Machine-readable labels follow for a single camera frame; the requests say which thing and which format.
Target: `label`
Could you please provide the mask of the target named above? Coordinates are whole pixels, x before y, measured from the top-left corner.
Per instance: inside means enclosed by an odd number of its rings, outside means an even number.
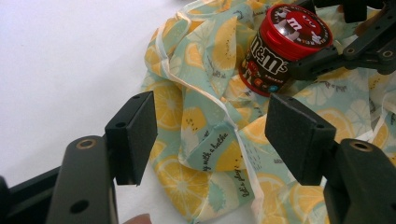
[[[288,63],[288,60],[273,52],[257,33],[239,74],[249,88],[268,96],[271,92],[279,91],[289,80]]]
[[[303,47],[321,49],[332,42],[324,22],[305,8],[293,5],[274,7],[270,18],[283,36]]]

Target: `white background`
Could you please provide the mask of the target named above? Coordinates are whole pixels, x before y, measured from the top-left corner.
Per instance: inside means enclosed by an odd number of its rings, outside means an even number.
[[[191,0],[0,0],[0,175],[9,187],[59,166],[66,146],[103,135],[139,93],[155,29]],[[185,223],[150,166],[117,187],[120,221]],[[208,223],[253,223],[249,205]]]

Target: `plastic jar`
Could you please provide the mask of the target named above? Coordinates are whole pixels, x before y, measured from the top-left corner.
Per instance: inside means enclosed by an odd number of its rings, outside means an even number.
[[[269,96],[290,82],[289,62],[331,43],[330,29],[314,13],[295,5],[273,6],[250,44],[239,75],[251,90]]]

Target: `red container cap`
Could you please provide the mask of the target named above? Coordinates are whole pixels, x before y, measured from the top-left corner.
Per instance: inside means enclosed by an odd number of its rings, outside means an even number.
[[[332,33],[324,21],[295,5],[271,7],[260,29],[265,43],[290,61],[302,59],[332,43]]]

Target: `beeswax wrap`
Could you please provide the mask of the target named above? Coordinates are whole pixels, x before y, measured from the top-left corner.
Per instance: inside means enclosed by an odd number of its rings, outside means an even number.
[[[291,1],[193,2],[149,41],[141,90],[154,91],[158,123],[149,161],[187,223],[244,203],[252,203],[257,223],[329,222],[322,187],[299,185],[265,137],[269,99],[247,88],[237,73],[266,9],[276,3]],[[342,50],[357,24],[344,23],[336,7],[317,13]],[[340,68],[297,81],[285,93],[335,126],[337,142],[369,141],[395,163],[393,74]]]

